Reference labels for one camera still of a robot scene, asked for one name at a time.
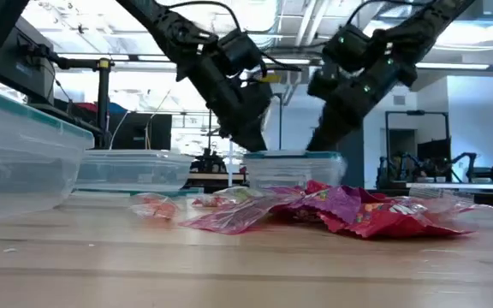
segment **table surface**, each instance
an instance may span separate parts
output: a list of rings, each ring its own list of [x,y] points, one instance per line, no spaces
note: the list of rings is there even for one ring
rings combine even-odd
[[[493,211],[453,240],[369,241],[283,225],[220,235],[126,203],[72,197],[1,219],[0,308],[493,307]]]

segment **computer monitor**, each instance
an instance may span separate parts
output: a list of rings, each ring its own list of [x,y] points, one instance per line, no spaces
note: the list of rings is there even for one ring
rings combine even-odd
[[[170,150],[172,115],[132,112],[127,114],[116,131],[124,116],[124,113],[110,114],[110,132],[114,135],[112,149],[141,150],[149,147],[152,150]]]
[[[31,103],[53,104],[54,67],[44,58],[25,56],[21,45],[52,43],[20,18],[0,49],[0,82],[26,94]]]

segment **clear plastic container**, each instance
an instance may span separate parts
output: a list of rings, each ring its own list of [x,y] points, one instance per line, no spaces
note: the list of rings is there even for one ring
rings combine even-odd
[[[305,187],[309,180],[335,186],[347,168],[337,152],[262,151],[244,158],[251,188]]]
[[[78,190],[172,192],[186,184],[193,157],[153,150],[91,150],[81,164]]]
[[[0,217],[60,204],[93,147],[86,130],[0,95]]]

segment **wooden table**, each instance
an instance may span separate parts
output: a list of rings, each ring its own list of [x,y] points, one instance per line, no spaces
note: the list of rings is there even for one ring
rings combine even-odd
[[[125,204],[72,197],[0,220],[0,308],[493,308],[492,211],[455,240],[367,241],[288,226],[213,234]]]

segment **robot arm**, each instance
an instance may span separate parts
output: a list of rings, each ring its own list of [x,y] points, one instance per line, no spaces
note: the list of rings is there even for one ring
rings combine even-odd
[[[308,94],[325,100],[309,151],[335,151],[349,132],[397,84],[411,86],[421,61],[446,27],[475,0],[433,0],[397,27],[368,38],[347,24],[323,49],[324,66]]]
[[[264,67],[262,53],[239,28],[223,38],[152,0],[116,0],[176,63],[176,80],[189,78],[220,123],[220,135],[249,151],[265,150],[261,122],[273,95],[270,85],[241,87],[239,73]]]

